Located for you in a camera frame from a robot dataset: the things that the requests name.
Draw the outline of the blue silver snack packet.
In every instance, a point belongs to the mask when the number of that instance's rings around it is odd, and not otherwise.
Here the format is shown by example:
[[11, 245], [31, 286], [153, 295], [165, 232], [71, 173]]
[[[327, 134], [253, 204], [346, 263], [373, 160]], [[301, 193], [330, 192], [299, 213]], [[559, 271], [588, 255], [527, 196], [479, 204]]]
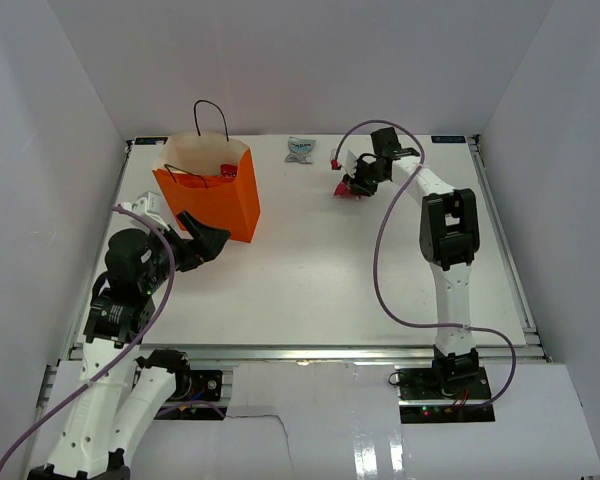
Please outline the blue silver snack packet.
[[312, 152], [315, 148], [314, 139], [290, 136], [287, 140], [288, 153], [285, 161], [288, 163], [312, 164]]

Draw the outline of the pink mints packet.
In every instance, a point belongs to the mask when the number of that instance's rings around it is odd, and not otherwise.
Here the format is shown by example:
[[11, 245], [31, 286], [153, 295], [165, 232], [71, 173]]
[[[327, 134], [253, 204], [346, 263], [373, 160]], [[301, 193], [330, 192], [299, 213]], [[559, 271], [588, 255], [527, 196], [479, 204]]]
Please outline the pink mints packet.
[[345, 181], [340, 181], [336, 186], [333, 195], [342, 198], [359, 198], [353, 187]]

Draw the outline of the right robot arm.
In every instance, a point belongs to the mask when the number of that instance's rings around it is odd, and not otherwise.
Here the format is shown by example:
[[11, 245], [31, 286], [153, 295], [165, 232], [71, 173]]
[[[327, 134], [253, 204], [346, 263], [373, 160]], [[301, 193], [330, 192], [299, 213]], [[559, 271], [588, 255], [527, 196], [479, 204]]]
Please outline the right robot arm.
[[419, 248], [433, 275], [437, 312], [431, 384], [452, 399], [479, 371], [469, 302], [471, 265], [480, 247], [476, 195], [427, 168], [422, 144], [402, 146], [393, 125], [373, 132], [371, 140], [371, 153], [346, 151], [343, 141], [332, 151], [331, 168], [344, 173], [334, 194], [371, 197], [381, 183], [391, 182], [419, 205]]

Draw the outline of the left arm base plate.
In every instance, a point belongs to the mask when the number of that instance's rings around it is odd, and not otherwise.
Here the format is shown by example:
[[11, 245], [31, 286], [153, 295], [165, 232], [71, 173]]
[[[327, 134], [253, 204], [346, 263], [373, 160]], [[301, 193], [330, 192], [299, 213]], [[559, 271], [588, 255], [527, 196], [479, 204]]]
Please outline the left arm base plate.
[[221, 370], [189, 369], [176, 379], [176, 390], [167, 402], [186, 400], [219, 401], [223, 386]]

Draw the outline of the orange paper bag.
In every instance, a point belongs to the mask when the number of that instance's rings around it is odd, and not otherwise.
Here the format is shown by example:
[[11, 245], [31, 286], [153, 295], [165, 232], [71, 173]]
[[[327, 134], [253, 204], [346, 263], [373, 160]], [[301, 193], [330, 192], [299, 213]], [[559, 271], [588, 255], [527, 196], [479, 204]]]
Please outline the orange paper bag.
[[[195, 129], [167, 138], [152, 173], [174, 215], [187, 211], [200, 222], [230, 232], [235, 241], [252, 241], [261, 207], [254, 162], [250, 147], [222, 133], [204, 132], [198, 121], [201, 104], [215, 106], [210, 100], [199, 99], [192, 106]], [[235, 178], [220, 175], [221, 164], [238, 166]], [[217, 176], [222, 184], [212, 188], [187, 188], [177, 184], [170, 169], [192, 174]]]

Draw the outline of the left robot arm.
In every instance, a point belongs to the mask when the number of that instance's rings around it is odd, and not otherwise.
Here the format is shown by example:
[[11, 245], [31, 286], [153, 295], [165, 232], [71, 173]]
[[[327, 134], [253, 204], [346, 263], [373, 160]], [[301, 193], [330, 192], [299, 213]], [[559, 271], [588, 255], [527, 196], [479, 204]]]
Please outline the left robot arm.
[[136, 449], [160, 407], [185, 396], [191, 374], [185, 353], [158, 349], [142, 357], [144, 336], [164, 310], [159, 289], [175, 275], [214, 260], [230, 238], [183, 211], [177, 219], [190, 237], [146, 214], [137, 228], [113, 234], [96, 279], [83, 331], [80, 385], [52, 409], [69, 410], [60, 438], [31, 479], [128, 479]]

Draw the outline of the cassava chips bag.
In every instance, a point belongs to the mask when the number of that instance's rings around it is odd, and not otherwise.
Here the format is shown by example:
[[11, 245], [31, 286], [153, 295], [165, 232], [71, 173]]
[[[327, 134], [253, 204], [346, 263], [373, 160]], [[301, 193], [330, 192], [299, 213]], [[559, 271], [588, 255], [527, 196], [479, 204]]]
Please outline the cassava chips bag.
[[178, 169], [170, 169], [171, 178], [187, 188], [212, 188], [222, 184], [222, 178], [217, 176], [198, 175]]

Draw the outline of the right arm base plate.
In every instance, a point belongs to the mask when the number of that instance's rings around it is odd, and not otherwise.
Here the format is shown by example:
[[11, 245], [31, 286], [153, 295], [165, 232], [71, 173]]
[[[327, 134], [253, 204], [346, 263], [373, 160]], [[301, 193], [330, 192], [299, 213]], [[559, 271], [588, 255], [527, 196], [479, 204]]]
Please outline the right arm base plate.
[[392, 372], [387, 383], [397, 389], [403, 425], [493, 423], [491, 388], [484, 367], [477, 377], [444, 389], [432, 368], [404, 368]]

